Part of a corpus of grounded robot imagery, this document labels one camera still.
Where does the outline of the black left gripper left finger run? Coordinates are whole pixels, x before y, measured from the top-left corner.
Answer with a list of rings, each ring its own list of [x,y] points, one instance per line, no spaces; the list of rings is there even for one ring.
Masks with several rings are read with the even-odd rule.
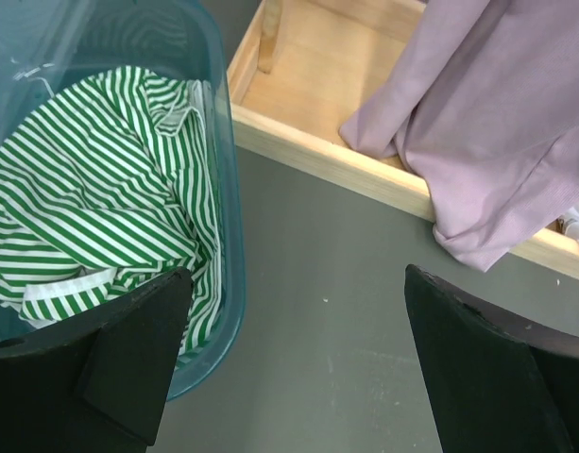
[[[0,343],[0,452],[144,452],[155,444],[191,304],[177,269]]]

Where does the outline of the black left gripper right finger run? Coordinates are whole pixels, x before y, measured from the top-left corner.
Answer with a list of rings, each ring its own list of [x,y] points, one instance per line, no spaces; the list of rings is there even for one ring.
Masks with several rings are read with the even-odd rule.
[[[445,452],[579,452],[579,337],[410,264],[404,299]]]

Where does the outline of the green white striped tank top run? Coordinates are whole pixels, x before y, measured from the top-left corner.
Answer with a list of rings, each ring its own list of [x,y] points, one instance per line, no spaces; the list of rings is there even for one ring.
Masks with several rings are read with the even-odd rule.
[[[46,327],[176,268],[193,278],[179,357],[209,341],[222,299],[209,83],[133,66],[91,75],[0,146],[0,305]]]

